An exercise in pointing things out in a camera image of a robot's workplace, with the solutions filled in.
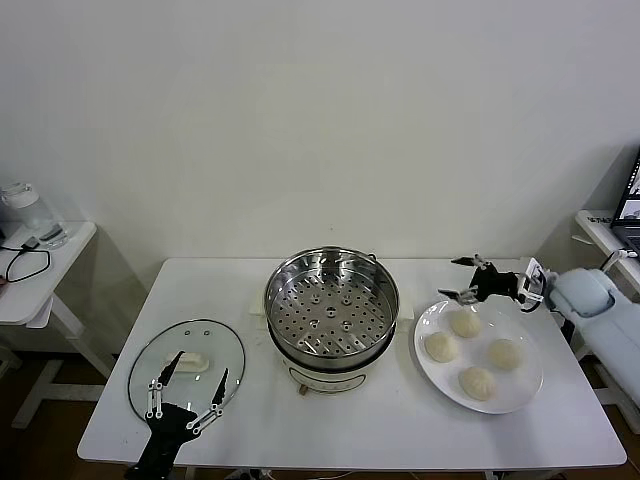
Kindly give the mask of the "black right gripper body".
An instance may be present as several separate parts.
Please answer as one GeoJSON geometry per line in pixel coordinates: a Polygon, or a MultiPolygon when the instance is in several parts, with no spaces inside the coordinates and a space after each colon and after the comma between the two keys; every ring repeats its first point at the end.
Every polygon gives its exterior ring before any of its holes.
{"type": "Polygon", "coordinates": [[[514,272],[499,272],[493,263],[477,267],[469,284],[478,302],[486,301],[492,295],[519,300],[519,277],[514,272]]]}

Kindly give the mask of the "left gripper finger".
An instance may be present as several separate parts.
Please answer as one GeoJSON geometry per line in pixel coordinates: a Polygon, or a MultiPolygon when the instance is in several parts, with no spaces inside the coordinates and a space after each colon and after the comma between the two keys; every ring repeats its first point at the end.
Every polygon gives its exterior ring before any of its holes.
{"type": "Polygon", "coordinates": [[[193,435],[199,436],[202,431],[216,421],[223,414],[223,401],[226,394],[226,383],[229,369],[226,368],[207,410],[199,414],[194,420],[186,425],[186,429],[193,435]]]}
{"type": "Polygon", "coordinates": [[[184,351],[179,351],[173,359],[162,369],[158,378],[153,378],[147,387],[147,409],[145,419],[161,419],[163,417],[162,392],[168,386],[184,351]]]}

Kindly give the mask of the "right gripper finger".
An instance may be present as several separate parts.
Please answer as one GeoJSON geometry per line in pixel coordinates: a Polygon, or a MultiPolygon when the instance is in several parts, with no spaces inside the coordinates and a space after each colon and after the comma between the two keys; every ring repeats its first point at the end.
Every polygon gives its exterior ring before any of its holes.
{"type": "Polygon", "coordinates": [[[478,299],[479,289],[477,286],[473,286],[462,291],[438,289],[438,293],[457,302],[459,305],[473,305],[480,303],[480,300],[478,299]]]}
{"type": "Polygon", "coordinates": [[[474,254],[473,256],[461,256],[452,259],[451,263],[465,267],[474,267],[480,270],[486,270],[493,267],[493,264],[490,261],[484,260],[479,254],[474,254]]]}

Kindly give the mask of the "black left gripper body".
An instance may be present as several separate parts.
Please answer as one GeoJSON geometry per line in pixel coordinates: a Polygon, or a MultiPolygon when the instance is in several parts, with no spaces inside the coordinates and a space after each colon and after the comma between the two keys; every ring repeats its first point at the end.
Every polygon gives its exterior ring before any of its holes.
{"type": "Polygon", "coordinates": [[[125,479],[167,479],[183,444],[198,438],[187,424],[195,412],[171,403],[162,403],[162,417],[147,420],[151,436],[138,460],[124,474],[125,479]]]}

